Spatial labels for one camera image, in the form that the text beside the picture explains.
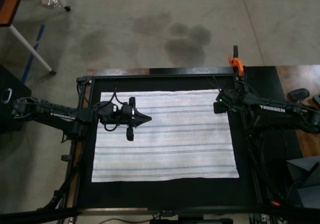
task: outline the black table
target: black table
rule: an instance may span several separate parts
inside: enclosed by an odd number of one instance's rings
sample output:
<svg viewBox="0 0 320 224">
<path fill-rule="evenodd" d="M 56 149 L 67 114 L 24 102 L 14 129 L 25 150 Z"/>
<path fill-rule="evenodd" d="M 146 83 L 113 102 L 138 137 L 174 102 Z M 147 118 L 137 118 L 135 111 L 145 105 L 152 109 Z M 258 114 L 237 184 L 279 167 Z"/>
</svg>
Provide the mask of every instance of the black table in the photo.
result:
<svg viewBox="0 0 320 224">
<path fill-rule="evenodd" d="M 246 71 L 248 83 L 254 86 L 261 96 L 274 99 L 285 98 L 275 67 L 248 67 Z M 92 104 L 100 100 L 101 92 L 112 92 L 115 83 L 119 92 L 204 90 L 214 88 L 207 77 L 209 74 L 214 74 L 224 88 L 233 88 L 235 85 L 235 76 L 231 67 L 132 69 L 114 72 L 110 70 L 107 73 L 100 73 L 103 76 L 89 72 L 89 75 L 92 74 L 96 77 L 86 89 Z M 261 183 L 256 176 L 253 176 L 248 160 L 242 118 L 234 113 L 229 114 L 228 118 L 240 178 L 183 178 L 154 182 L 91 183 L 96 140 L 96 129 L 91 128 L 84 142 L 73 143 L 71 147 L 70 153 L 75 163 L 76 153 L 80 153 L 77 148 L 84 146 L 85 168 L 72 183 L 68 199 L 64 200 L 65 207 L 76 206 L 86 211 L 97 209 L 123 211 L 125 209 L 125 211 L 139 211 L 142 214 L 143 211 L 147 213 L 161 210 L 190 210 L 199 207 L 210 209 L 218 206 L 249 209 L 258 204 L 266 204 L 268 197 L 261 194 L 261 190 L 257 190 L 255 186 L 260 187 Z M 285 138 L 286 142 L 290 143 L 289 150 L 284 150 L 283 145 L 279 143 L 279 133 L 275 132 L 266 139 L 268 145 L 265 147 L 265 161 L 276 163 L 273 166 L 275 177 L 286 176 L 286 160 L 302 157 L 295 132 L 288 130 Z"/>
</svg>

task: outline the white towel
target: white towel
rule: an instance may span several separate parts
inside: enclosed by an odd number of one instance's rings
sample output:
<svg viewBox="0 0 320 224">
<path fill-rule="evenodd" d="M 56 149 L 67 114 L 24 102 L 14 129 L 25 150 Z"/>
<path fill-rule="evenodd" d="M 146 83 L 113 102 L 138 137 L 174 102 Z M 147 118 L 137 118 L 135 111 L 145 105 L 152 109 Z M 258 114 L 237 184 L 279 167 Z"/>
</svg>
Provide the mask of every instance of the white towel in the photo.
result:
<svg viewBox="0 0 320 224">
<path fill-rule="evenodd" d="M 119 92 L 135 97 L 137 110 L 152 120 L 113 132 L 98 125 L 92 179 L 98 182 L 166 181 L 180 178 L 238 178 L 228 116 L 214 114 L 218 90 Z M 101 93 L 108 101 L 111 92 Z"/>
</svg>

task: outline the black box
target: black box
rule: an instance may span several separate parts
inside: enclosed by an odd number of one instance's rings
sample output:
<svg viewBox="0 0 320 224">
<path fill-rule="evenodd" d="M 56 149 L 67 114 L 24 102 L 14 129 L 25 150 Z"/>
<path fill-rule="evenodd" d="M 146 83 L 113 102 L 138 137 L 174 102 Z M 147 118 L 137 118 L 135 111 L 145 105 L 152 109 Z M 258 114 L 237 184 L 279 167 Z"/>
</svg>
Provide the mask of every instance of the black box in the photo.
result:
<svg viewBox="0 0 320 224">
<path fill-rule="evenodd" d="M 11 117 L 10 107 L 14 100 L 30 96 L 31 90 L 0 65 L 0 134 L 22 128 L 23 122 Z"/>
</svg>

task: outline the floor stain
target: floor stain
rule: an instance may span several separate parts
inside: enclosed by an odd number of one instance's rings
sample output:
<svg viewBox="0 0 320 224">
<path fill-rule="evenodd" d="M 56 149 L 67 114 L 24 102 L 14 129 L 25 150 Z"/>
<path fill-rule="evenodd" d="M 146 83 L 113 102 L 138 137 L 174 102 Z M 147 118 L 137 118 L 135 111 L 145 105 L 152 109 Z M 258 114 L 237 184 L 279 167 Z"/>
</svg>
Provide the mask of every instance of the floor stain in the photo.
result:
<svg viewBox="0 0 320 224">
<path fill-rule="evenodd" d="M 207 46 L 211 42 L 211 32 L 202 25 L 192 27 L 188 36 L 199 45 Z"/>
<path fill-rule="evenodd" d="M 88 33 L 82 38 L 79 44 L 79 54 L 87 62 L 98 61 L 101 57 L 109 55 L 105 44 L 106 31 L 96 30 Z"/>
<path fill-rule="evenodd" d="M 211 42 L 212 34 L 201 25 L 188 26 L 175 23 L 170 29 L 175 38 L 168 40 L 164 49 L 169 60 L 178 67 L 199 67 L 205 63 L 206 53 L 204 47 Z"/>
<path fill-rule="evenodd" d="M 183 37 L 189 33 L 189 27 L 182 23 L 175 23 L 170 27 L 170 34 L 172 36 Z"/>
<path fill-rule="evenodd" d="M 132 30 L 150 36 L 161 32 L 171 21 L 172 17 L 170 12 L 143 16 L 133 22 Z"/>
<path fill-rule="evenodd" d="M 170 61 L 179 67 L 197 67 L 205 62 L 203 47 L 188 38 L 169 40 L 165 50 Z"/>
<path fill-rule="evenodd" d="M 138 52 L 139 52 L 139 44 L 137 42 L 128 42 L 125 44 L 121 44 L 120 45 L 122 50 L 125 52 L 125 54 L 127 55 L 127 57 L 130 60 L 133 60 L 134 64 L 136 67 L 139 67 L 139 62 L 138 62 Z"/>
</svg>

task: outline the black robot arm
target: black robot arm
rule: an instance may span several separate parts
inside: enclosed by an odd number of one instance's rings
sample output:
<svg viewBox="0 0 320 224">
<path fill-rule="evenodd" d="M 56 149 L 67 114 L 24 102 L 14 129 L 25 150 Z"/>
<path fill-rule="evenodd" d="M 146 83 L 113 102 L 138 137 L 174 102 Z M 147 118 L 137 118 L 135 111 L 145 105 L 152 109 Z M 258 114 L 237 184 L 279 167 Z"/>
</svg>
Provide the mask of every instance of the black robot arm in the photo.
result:
<svg viewBox="0 0 320 224">
<path fill-rule="evenodd" d="M 301 129 L 320 133 L 320 111 L 301 102 L 260 97 L 254 90 L 245 91 L 246 83 L 239 81 L 236 89 L 221 90 L 214 106 L 215 113 L 243 112 L 250 114 L 249 129 Z"/>
<path fill-rule="evenodd" d="M 12 105 L 12 116 L 17 121 L 36 121 L 63 131 L 62 141 L 83 139 L 87 127 L 97 125 L 100 121 L 106 131 L 114 131 L 119 125 L 127 125 L 126 137 L 134 140 L 133 128 L 152 120 L 150 116 L 137 111 L 134 97 L 121 103 L 121 108 L 111 101 L 102 101 L 89 108 L 75 109 L 57 105 L 46 100 L 24 97 L 16 100 Z M 115 125 L 107 129 L 106 125 Z"/>
</svg>

